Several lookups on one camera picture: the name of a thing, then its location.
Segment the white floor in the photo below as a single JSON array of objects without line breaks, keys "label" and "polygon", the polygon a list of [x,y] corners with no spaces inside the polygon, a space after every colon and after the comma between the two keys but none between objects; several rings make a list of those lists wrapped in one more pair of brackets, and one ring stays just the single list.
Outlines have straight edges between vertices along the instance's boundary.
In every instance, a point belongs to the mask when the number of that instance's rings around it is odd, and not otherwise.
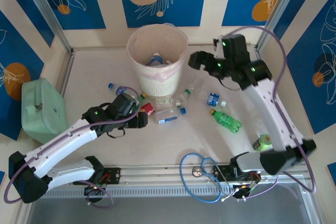
[{"label": "white floor", "polygon": [[[191,52],[198,50],[211,52],[213,47],[190,46]],[[255,58],[253,47],[249,50]],[[229,162],[237,154],[252,151],[251,144],[257,139],[255,124],[259,120],[253,104],[241,91],[225,89],[207,72],[187,65],[181,91],[186,81],[195,75],[204,77],[203,88],[219,93],[227,101],[224,111],[243,125],[238,134],[217,124],[209,114],[213,107],[191,96],[187,114],[177,120],[158,125],[150,116],[147,127],[127,129],[126,135],[118,139],[103,135],[78,149],[72,157],[94,155],[104,165],[157,165],[178,164],[189,152]],[[75,123],[90,107],[113,101],[116,96],[108,89],[110,82],[141,91],[125,48],[76,52],[65,93],[68,125]],[[224,83],[238,88],[231,79],[225,79]]]}]

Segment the blue cable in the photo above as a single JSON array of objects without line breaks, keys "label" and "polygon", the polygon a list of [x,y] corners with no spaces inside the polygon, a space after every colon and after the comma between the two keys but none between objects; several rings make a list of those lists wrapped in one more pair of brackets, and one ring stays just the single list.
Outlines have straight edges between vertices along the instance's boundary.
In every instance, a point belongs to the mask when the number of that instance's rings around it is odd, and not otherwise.
[{"label": "blue cable", "polygon": [[216,181],[216,182],[218,183],[219,188],[221,188],[221,185],[220,185],[220,182],[218,181],[218,179],[217,179],[215,176],[213,176],[212,174],[207,173],[207,172],[205,171],[205,169],[204,169],[204,164],[205,164],[206,161],[211,161],[212,163],[214,163],[215,166],[217,166],[217,163],[216,163],[212,158],[210,158],[210,157],[204,158],[202,155],[200,155],[200,154],[198,154],[198,153],[189,153],[189,154],[185,155],[185,156],[181,159],[181,162],[180,162],[180,177],[181,177],[181,180],[182,180],[182,183],[183,183],[185,189],[186,189],[187,192],[190,194],[190,196],[192,196],[194,199],[197,199],[197,200],[200,201],[200,202],[203,202],[203,203],[215,203],[215,202],[219,201],[220,198],[221,198],[221,196],[222,196],[222,191],[221,191],[221,190],[219,190],[219,194],[218,194],[218,196],[217,196],[216,199],[214,199],[214,200],[205,200],[205,199],[201,199],[201,198],[197,197],[197,196],[196,196],[195,194],[193,194],[193,193],[191,192],[191,190],[188,188],[188,186],[187,186],[187,184],[186,184],[186,182],[185,182],[185,180],[184,180],[184,178],[183,178],[183,174],[182,174],[182,165],[183,165],[183,163],[184,163],[184,160],[185,160],[187,157],[189,157],[189,156],[197,156],[197,157],[199,157],[199,158],[202,160],[202,162],[201,162],[201,169],[202,169],[203,174],[206,175],[207,177],[213,179],[214,181]]}]

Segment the purple cable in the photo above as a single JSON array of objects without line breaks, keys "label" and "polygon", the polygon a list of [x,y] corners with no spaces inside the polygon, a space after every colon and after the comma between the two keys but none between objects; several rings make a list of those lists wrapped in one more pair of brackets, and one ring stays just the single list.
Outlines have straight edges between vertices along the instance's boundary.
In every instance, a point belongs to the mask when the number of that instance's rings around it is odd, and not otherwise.
[{"label": "purple cable", "polygon": [[262,192],[260,192],[260,193],[257,193],[257,194],[254,194],[254,195],[245,197],[244,199],[252,199],[252,198],[254,198],[254,197],[260,196],[260,195],[262,195],[262,194],[264,194],[264,193],[270,191],[271,189],[273,189],[273,188],[276,186],[278,180],[279,180],[279,175],[277,174],[277,178],[275,179],[273,185],[271,185],[269,188],[267,188],[266,190],[264,190],[264,191],[262,191]]},{"label": "purple cable", "polygon": [[90,202],[90,200],[89,200],[89,196],[94,192],[94,191],[92,190],[91,192],[88,193],[88,196],[86,197],[86,201],[87,201],[91,206],[93,206],[93,207],[97,207],[97,208],[111,208],[111,207],[113,207],[113,205],[114,205],[113,198],[112,198],[112,196],[111,196],[111,195],[110,195],[104,188],[102,188],[102,187],[100,187],[100,186],[98,186],[98,185],[96,185],[96,184],[94,184],[94,183],[85,181],[85,180],[80,180],[80,181],[78,181],[78,182],[87,184],[87,185],[89,185],[89,186],[97,187],[97,189],[101,190],[103,193],[105,193],[105,194],[111,199],[111,204],[108,205],[108,206],[97,206],[97,205],[95,205],[95,204],[92,204],[92,203]]},{"label": "purple cable", "polygon": [[[140,95],[137,93],[137,91],[133,88],[130,88],[130,87],[124,87],[125,89],[129,89],[129,90],[132,90],[136,96],[138,97],[138,101],[139,101],[139,106],[138,106],[138,109],[131,115],[129,116],[128,118],[125,118],[125,119],[122,119],[122,120],[117,120],[117,121],[105,121],[105,122],[99,122],[99,123],[91,123],[91,124],[88,124],[88,125],[84,125],[82,127],[79,127],[77,129],[74,129],[73,131],[70,132],[71,135],[74,135],[76,134],[77,132],[81,131],[81,130],[84,130],[86,128],[90,128],[90,127],[93,127],[93,126],[98,126],[98,125],[106,125],[106,124],[116,124],[116,123],[124,123],[124,122],[127,122],[128,120],[134,118],[138,112],[140,111],[141,109],[141,97]],[[37,157],[41,156],[43,154],[43,152],[49,150],[50,148],[54,147],[56,144],[58,144],[59,142],[63,141],[64,139],[66,139],[69,135],[66,134],[62,137],[60,137],[59,139],[57,139],[56,141],[54,141],[52,144],[48,145],[47,147],[45,147],[43,150],[41,150],[40,152],[37,153]],[[5,193],[4,193],[4,201],[7,203],[7,204],[13,204],[13,203],[16,203],[18,201],[21,200],[21,198],[18,198],[18,199],[15,199],[15,200],[9,200],[8,199],[8,193],[9,193],[9,189],[11,188],[14,180],[16,179],[16,177],[22,172],[22,170],[24,168],[26,168],[31,162],[34,161],[34,157],[32,157],[31,159],[29,159],[23,166],[20,167],[19,170],[17,170],[17,172],[14,174],[14,176],[11,178],[11,180],[9,181],[6,189],[5,189]]]},{"label": "purple cable", "polygon": [[[276,42],[279,44],[280,46],[280,49],[281,49],[281,52],[282,52],[282,56],[283,56],[283,63],[282,63],[282,68],[281,68],[281,72],[280,72],[280,76],[279,78],[276,80],[275,84],[274,84],[274,88],[273,88],[273,93],[272,93],[272,98],[274,100],[274,104],[275,104],[275,107],[277,108],[281,118],[283,119],[289,133],[291,135],[294,135],[294,131],[293,129],[291,128],[289,122],[287,121],[287,118],[285,117],[285,115],[283,114],[283,111],[281,110],[277,100],[276,100],[276,94],[277,94],[277,90],[278,90],[278,86],[279,86],[279,83],[280,81],[282,80],[282,76],[284,75],[285,73],[285,68],[286,68],[286,51],[285,51],[285,48],[283,47],[283,44],[281,43],[280,39],[274,34],[272,33],[271,31],[263,28],[263,27],[260,27],[260,26],[244,26],[244,27],[241,27],[241,28],[238,28],[238,29],[235,29],[233,31],[231,31],[230,33],[228,33],[227,35],[231,35],[231,34],[234,34],[240,30],[244,30],[244,29],[247,29],[247,28],[256,28],[256,29],[259,29],[259,30],[263,30],[265,31],[266,33],[268,33],[270,36],[272,36]],[[308,188],[306,185],[304,185],[301,181],[299,181],[297,178],[295,178],[294,176],[290,175],[288,172],[284,172],[284,174],[286,174],[288,177],[290,177],[291,179],[293,179],[294,181],[296,181],[300,186],[302,186],[305,190],[307,190],[308,192],[310,193],[315,193],[316,192],[316,181],[315,181],[315,177],[314,177],[314,173],[313,173],[313,170],[311,168],[311,165],[308,161],[308,158],[306,156],[306,154],[304,153],[304,150],[302,149],[299,141],[297,140],[296,137],[293,138],[295,144],[297,145],[302,157],[303,157],[303,160],[304,162],[306,163],[306,166],[307,166],[307,169],[308,169],[308,172],[309,172],[309,175],[310,175],[310,178],[311,178],[311,183],[312,183],[312,188]]]}]

